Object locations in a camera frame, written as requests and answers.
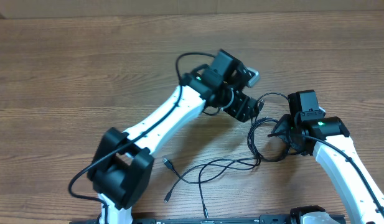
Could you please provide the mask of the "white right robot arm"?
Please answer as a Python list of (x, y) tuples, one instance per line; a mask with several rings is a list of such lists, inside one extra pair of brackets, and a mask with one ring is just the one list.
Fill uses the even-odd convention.
[(314, 90), (291, 93), (288, 104), (290, 112), (271, 135), (298, 154), (314, 157), (331, 179), (352, 223), (384, 223), (384, 194), (360, 160), (342, 120), (325, 115)]

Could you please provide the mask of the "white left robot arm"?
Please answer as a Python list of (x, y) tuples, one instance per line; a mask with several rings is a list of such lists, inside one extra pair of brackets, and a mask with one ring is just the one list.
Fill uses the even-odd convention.
[(140, 123), (102, 136), (87, 177), (101, 203), (99, 223), (131, 223), (131, 207), (148, 186), (154, 154), (189, 121), (208, 107), (238, 121), (258, 115), (258, 102), (245, 95), (260, 74), (219, 50), (211, 64), (202, 64), (179, 75), (173, 94)]

